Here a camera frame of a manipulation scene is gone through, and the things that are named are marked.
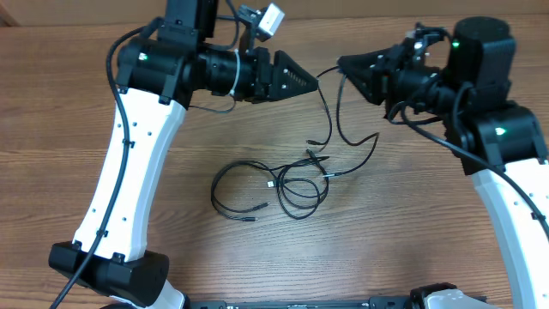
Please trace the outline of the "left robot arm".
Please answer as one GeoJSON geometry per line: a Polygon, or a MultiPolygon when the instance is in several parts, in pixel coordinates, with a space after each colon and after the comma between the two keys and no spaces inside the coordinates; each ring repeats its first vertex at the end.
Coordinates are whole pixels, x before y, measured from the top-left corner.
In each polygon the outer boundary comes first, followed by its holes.
{"type": "Polygon", "coordinates": [[[165,14],[116,40],[106,57],[116,104],[111,141],[81,225],[72,240],[51,247],[48,262],[69,285],[111,297],[120,308],[189,305],[168,281],[168,257],[148,249],[148,222],[193,93],[257,104],[317,89],[285,52],[263,47],[284,18],[277,5],[233,8],[230,45],[210,43],[217,9],[215,1],[170,1],[165,14]]]}

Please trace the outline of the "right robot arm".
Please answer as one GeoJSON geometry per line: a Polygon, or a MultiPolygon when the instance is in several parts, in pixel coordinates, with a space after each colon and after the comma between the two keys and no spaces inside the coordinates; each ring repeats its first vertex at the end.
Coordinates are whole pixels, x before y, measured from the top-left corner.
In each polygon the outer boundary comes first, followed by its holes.
{"type": "Polygon", "coordinates": [[[462,162],[490,216],[516,308],[548,305],[548,147],[534,113],[509,98],[516,41],[488,16],[452,31],[417,24],[397,45],[343,56],[338,66],[385,117],[421,136],[426,113],[442,122],[436,143],[462,162]]]}

